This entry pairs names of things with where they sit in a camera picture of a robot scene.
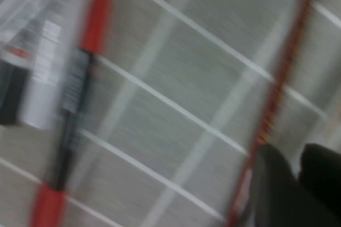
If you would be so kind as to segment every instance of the black object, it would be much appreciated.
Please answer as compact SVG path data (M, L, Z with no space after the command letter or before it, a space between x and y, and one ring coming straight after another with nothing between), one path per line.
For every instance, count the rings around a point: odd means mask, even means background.
M341 224L341 155L318 144L307 144L298 181L337 215Z
M258 227L340 227L337 216L296 181L270 144L257 148L249 203Z

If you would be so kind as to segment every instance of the tiled floor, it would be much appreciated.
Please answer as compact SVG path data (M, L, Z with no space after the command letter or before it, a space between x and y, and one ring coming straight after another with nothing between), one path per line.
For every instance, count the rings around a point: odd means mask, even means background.
M114 1L85 125L100 153L63 226L222 226L295 1ZM319 1L274 134L288 158L341 81L341 3ZM52 145L50 132L0 132L0 225L27 225Z

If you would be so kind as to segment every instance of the white grout line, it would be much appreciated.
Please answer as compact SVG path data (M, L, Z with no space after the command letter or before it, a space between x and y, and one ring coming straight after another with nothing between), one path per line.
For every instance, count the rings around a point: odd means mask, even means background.
M210 126L206 122L202 121L197 116L193 115L192 113L190 113L189 111L187 111L186 109L184 109L183 107L181 107L180 105L178 105L177 103L172 101L171 99L165 97L164 95L162 95L160 92L156 91L151 86L147 85L146 83L144 83L143 81L139 80L135 76L131 75L127 71L123 70L121 67L119 67L116 64L110 62L106 58L100 58L100 61L103 64L105 64L106 66L108 66L109 68L111 68L112 70L114 70L115 72L117 72L117 73L121 74L122 76L124 76L130 82L136 84L140 88L146 90L147 92L149 92L150 94L152 94L153 96L155 96L156 98L161 100L163 103L165 103L168 106L172 107L174 110L178 111L179 113L181 113L186 118L190 119L191 121L193 121L194 123L196 123L197 125L202 127L203 129L205 129L205 130L209 131L210 133L214 134L215 136L219 137L224 142L226 142L228 145L230 145L231 147L235 148L237 151L241 152L242 154L246 154L247 153L246 150L242 146L240 146L238 143L234 142L232 139L230 139L226 135L222 134L217 129L213 128L212 126Z
M7 160L5 160L4 158L0 158L0 164L9 168L10 170L13 170L15 173L21 175L21 176L24 176L25 178L35 182L35 183L39 183L40 180L35 177L34 175L28 173L27 171L21 169L20 167L17 167L16 165L8 162Z
M239 61L244 63L247 67L255 71L256 73L260 74L267 80L273 82L274 79L273 77L262 67L258 66L251 60L249 60L247 57L245 57L243 54L238 52L237 50L233 49L231 46L223 42L221 39L219 39L217 36L211 34L209 31L195 23L192 19L188 18L186 15L181 13L180 10L176 9L175 7L171 6L164 0L153 0L155 3L163 7L165 10L167 10L169 13L177 17L179 20L183 21L185 24L190 26L192 29L197 31L199 34L203 35L206 39L208 39L210 42L214 43L218 47L220 47L222 50L225 52L229 53L233 57L237 58ZM313 110L317 114L321 115L324 117L324 112L321 110L319 107L316 105L312 104L308 99L300 95L298 92L294 91L293 89L288 89L287 87L285 88L285 91L292 96L295 100L300 102L302 105L308 107L309 109Z
M178 9L183 9L188 1L189 0L170 0L171 4ZM177 18L167 11L161 15L131 71L133 75L142 79L148 73L148 70L167 42L169 35L174 30L176 23ZM107 140L137 89L138 87L136 87L135 84L124 82L106 117L102 121L102 125L98 132L100 138Z
M151 176L155 180L157 180L160 183L164 184L165 186L167 186L171 190L173 190L175 192L178 192L179 194L184 196L186 199L192 201L194 204L196 204L197 206L202 208L206 213L208 213L208 214L210 214L210 215L212 215L212 216L214 216L214 217L216 217L218 219L222 219L223 218L223 216L220 215L217 211L215 211L214 209L212 209L211 207L206 205L204 202L202 202L201 200L196 198L194 195L192 195L189 192L187 192L184 189L182 189L179 185L171 182L170 180L166 179L162 175L160 175L160 174L156 173L155 171L151 170L149 167L147 167L144 164L140 163L139 161L137 161L133 157L125 154L124 152L122 152L121 150L117 149L116 147L114 147L113 145L109 144L108 142L100 139L99 137L97 137L97 136L95 136L95 135L93 135L90 132L85 131L85 130L82 131L82 134L85 137L89 138L94 143L98 144L100 147L110 151L111 153L115 154L116 156L120 157L121 159L127 161L128 163L130 163L134 167L138 168L142 172L145 172L147 175Z
M270 31L268 37L258 49L255 55L255 60L259 65L267 66L271 62L271 59L278 48L281 46L283 38L287 32L287 23L289 22L288 17L289 15L287 13L281 15L277 24L274 26L272 31ZM238 83L229 92L228 97L216 112L210 125L219 130L229 123L234 114L240 108L241 104L243 104L248 92L259 78L260 76L253 70L245 68ZM215 136L207 131L203 132L194 148L173 176L172 182L182 186L198 167L205 154L213 146L215 141ZM149 211L140 227L154 227L175 196L176 193L174 191L169 188L165 189L158 200L154 203L154 206Z
M37 178L36 176L28 173L27 171L21 169L20 167L17 167L16 165L8 162L7 160L3 159L3 158L0 158L0 165L3 165L5 167L7 167L8 169L14 171L15 173L35 182L35 183L41 183L41 180L39 178ZM75 206L79 207L80 209L84 210L85 212L87 212L88 214L96 217L97 219L113 226L113 227L123 227L122 225L114 222L113 220L107 218L106 216L100 214L99 212L89 208L88 206L82 204L81 202L71 198L71 197L68 197L68 201L72 204L74 204Z
M317 1L312 2L312 6L324 17L326 17L330 22L332 22L337 28L341 28L341 20L338 16L324 7L321 3Z
M110 218L100 214L99 212L89 208L88 206L85 206L84 204L80 203L76 199L73 199L73 198L69 197L68 200L69 200L70 203L74 204L78 208L84 210L88 214L96 217L97 219L101 220L104 223L107 223L110 226L113 226L113 227L123 227L122 225L120 225L120 224L114 222L113 220L111 220Z

